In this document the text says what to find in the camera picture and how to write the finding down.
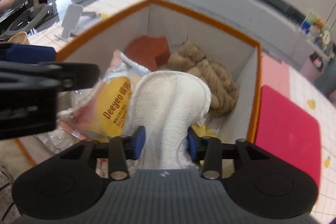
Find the storage box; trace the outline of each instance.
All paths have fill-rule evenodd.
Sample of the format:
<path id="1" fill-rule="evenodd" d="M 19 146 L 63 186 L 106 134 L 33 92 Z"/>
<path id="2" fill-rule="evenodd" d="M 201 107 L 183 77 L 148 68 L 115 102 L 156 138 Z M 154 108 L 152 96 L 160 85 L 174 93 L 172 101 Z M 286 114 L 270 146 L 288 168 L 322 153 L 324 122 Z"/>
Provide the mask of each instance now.
<path id="1" fill-rule="evenodd" d="M 144 0 L 100 22 L 58 52 L 57 61 L 95 63 L 101 73 L 112 53 L 124 51 L 135 38 L 165 36 L 173 53 L 187 39 L 223 63 L 240 94 L 233 111 L 221 123 L 218 138 L 254 142 L 261 85 L 261 45 L 239 30 L 164 0 Z"/>

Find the white cloth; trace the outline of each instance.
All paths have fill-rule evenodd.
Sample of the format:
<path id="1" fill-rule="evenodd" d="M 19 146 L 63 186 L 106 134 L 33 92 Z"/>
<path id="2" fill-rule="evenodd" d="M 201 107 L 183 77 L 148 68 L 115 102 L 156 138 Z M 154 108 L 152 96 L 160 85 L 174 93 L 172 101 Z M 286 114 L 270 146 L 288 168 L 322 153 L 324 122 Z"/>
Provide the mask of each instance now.
<path id="1" fill-rule="evenodd" d="M 156 71 L 144 76 L 130 99 L 123 134 L 146 128 L 138 169 L 184 169 L 194 166 L 187 153 L 187 129 L 208 111 L 211 92 L 196 76 Z"/>

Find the chair base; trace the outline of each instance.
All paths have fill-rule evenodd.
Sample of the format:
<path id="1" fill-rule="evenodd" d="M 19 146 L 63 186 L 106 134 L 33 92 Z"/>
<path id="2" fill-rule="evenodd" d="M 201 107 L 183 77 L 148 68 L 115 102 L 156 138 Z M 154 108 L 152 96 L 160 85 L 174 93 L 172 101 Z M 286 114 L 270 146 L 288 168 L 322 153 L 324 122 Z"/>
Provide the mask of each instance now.
<path id="1" fill-rule="evenodd" d="M 29 33 L 31 29 L 35 28 L 41 20 L 52 11 L 53 6 L 45 3 L 40 4 L 38 7 L 32 7 L 24 11 L 13 21 L 9 28 L 0 37 L 9 38 L 18 32 Z"/>

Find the snack bag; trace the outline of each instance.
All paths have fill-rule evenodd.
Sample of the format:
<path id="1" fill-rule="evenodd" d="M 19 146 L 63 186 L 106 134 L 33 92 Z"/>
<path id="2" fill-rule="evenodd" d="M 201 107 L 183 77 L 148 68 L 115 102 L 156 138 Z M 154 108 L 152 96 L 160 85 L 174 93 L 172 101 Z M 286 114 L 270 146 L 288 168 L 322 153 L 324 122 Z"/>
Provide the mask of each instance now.
<path id="1" fill-rule="evenodd" d="M 115 51 L 110 67 L 89 96 L 72 115 L 62 117 L 58 126 L 71 135 L 107 142 L 119 136 L 125 124 L 132 89 L 150 71 Z"/>

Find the beige cup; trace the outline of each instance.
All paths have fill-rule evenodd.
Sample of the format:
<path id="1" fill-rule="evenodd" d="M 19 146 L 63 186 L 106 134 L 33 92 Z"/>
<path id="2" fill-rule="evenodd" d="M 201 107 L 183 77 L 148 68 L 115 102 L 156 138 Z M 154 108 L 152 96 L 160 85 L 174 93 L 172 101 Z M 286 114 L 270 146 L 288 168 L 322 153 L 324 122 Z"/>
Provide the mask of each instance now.
<path id="1" fill-rule="evenodd" d="M 13 35 L 8 42 L 20 43 L 23 45 L 30 45 L 28 40 L 28 35 L 26 32 L 18 32 L 17 34 Z"/>

